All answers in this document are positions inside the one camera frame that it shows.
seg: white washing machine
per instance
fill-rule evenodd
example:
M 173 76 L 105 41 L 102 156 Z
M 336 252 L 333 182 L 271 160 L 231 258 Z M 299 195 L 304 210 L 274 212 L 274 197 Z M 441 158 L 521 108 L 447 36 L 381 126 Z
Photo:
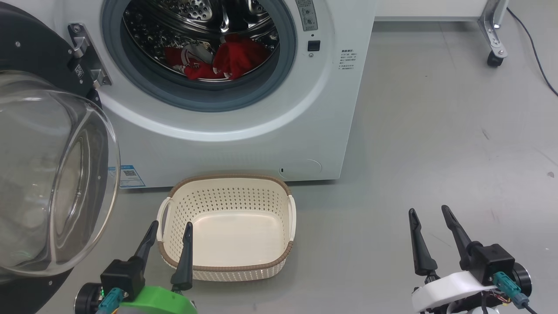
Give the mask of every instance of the white washing machine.
M 70 58 L 76 82 L 94 84 L 116 131 L 122 188 L 214 173 L 339 178 L 375 0 L 2 1 L 69 43 L 61 58 Z M 15 54 L 39 45 L 23 22 L 0 27 Z M 184 44 L 185 29 L 198 43 L 237 32 L 270 57 L 236 80 L 191 80 L 161 58 L 163 46 Z M 41 75 L 42 67 L 26 71 Z

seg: laundry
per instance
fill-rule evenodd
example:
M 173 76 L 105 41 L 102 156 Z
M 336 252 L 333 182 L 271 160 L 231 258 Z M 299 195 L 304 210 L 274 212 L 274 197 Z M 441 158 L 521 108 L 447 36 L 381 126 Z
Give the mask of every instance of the laundry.
M 214 59 L 202 45 L 165 47 L 167 64 L 189 79 L 237 79 L 264 63 L 271 53 L 264 45 L 237 34 L 227 35 L 224 41 Z

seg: basket bottom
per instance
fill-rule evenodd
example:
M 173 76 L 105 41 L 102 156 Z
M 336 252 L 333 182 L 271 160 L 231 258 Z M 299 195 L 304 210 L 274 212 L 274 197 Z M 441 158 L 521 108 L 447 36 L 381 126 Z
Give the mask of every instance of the basket bottom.
M 194 218 L 194 265 L 238 267 L 270 263 L 285 251 L 279 217 L 263 211 L 219 211 Z

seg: gray rubber seal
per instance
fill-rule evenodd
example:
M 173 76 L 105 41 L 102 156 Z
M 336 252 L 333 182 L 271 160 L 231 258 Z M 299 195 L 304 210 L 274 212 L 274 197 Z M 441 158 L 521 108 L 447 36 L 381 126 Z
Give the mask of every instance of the gray rubber seal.
M 296 55 L 296 29 L 283 1 L 259 0 L 273 19 L 281 40 L 279 53 L 259 69 L 224 82 L 188 80 L 154 63 L 136 47 L 122 14 L 129 0 L 106 0 L 101 27 L 107 49 L 124 75 L 150 96 L 173 106 L 201 112 L 224 112 L 247 107 L 273 93 L 287 77 Z

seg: laundry basket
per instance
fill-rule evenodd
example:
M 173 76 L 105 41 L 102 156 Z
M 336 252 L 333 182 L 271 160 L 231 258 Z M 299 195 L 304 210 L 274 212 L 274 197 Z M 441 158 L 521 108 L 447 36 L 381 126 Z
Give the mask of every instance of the laundry basket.
M 265 279 L 285 265 L 296 228 L 288 186 L 260 175 L 197 177 L 177 184 L 157 215 L 159 251 L 176 268 L 186 223 L 194 225 L 194 279 Z

